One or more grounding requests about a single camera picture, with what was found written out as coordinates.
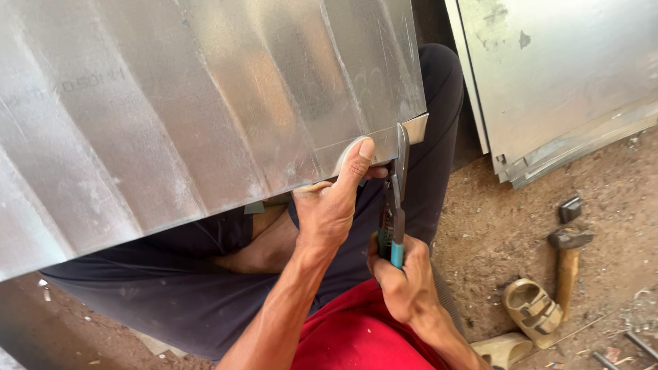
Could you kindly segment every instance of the forearm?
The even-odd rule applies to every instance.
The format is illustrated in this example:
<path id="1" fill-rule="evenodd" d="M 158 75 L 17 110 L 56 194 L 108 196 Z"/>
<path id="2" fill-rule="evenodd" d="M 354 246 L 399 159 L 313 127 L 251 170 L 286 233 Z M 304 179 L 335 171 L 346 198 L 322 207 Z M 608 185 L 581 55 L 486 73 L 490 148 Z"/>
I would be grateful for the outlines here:
<path id="1" fill-rule="evenodd" d="M 307 253 L 306 249 L 295 249 L 263 307 L 217 370 L 290 368 L 301 327 L 332 259 Z"/>
<path id="2" fill-rule="evenodd" d="M 467 343 L 442 307 L 412 323 L 414 331 L 436 351 L 452 369 L 491 370 L 491 366 Z"/>

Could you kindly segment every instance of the wooden hammer handle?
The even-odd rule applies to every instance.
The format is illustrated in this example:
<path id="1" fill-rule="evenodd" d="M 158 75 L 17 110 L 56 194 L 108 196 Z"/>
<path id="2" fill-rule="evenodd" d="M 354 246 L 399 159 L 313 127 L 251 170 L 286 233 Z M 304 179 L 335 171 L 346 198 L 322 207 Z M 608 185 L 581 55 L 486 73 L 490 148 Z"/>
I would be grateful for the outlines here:
<path id="1" fill-rule="evenodd" d="M 578 248 L 560 250 L 560 261 L 557 268 L 557 293 L 555 303 L 559 304 L 564 311 L 562 322 L 569 319 L 569 307 L 571 306 L 571 295 L 576 284 L 578 274 Z"/>

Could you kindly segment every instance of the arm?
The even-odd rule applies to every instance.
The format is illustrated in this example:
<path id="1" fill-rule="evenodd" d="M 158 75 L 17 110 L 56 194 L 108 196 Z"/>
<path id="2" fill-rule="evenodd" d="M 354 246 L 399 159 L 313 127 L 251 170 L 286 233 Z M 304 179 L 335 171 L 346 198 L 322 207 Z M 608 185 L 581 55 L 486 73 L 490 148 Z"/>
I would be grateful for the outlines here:
<path id="1" fill-rule="evenodd" d="M 427 245 L 405 235 L 402 271 L 377 254 L 377 236 L 370 239 L 368 267 L 384 293 L 394 319 L 408 324 L 452 369 L 491 370 L 459 334 L 434 288 Z"/>
<path id="2" fill-rule="evenodd" d="M 356 189 L 373 150 L 372 139 L 357 142 L 345 154 L 336 183 L 322 181 L 293 192 L 299 216 L 295 251 L 263 307 L 216 370 L 290 368 L 324 272 L 347 239 Z"/>

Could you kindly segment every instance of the hammer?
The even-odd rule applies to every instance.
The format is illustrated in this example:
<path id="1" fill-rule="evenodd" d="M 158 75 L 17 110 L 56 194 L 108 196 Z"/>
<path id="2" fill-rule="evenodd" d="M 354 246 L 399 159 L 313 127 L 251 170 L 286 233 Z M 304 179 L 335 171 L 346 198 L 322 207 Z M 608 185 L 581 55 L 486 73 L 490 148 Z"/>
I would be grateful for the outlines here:
<path id="1" fill-rule="evenodd" d="M 591 230 L 570 227 L 556 230 L 548 236 L 548 242 L 559 252 L 555 303 L 562 307 L 563 323 L 569 319 L 571 294 L 578 274 L 578 248 L 591 242 L 593 238 L 594 233 Z"/>

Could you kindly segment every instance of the man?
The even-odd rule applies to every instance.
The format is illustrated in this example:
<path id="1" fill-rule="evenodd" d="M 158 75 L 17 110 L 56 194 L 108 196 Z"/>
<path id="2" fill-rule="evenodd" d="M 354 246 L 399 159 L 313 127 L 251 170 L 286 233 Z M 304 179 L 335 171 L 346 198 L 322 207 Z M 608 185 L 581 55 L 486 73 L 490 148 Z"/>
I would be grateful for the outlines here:
<path id="1" fill-rule="evenodd" d="M 300 188 L 287 207 L 254 217 L 241 207 L 42 273 L 217 369 L 489 369 L 440 305 L 429 262 L 463 77 L 448 48 L 424 45 L 419 55 L 430 116 L 410 148 L 402 271 L 376 253 L 387 173 L 368 169 L 374 143 L 364 139 L 335 183 Z"/>

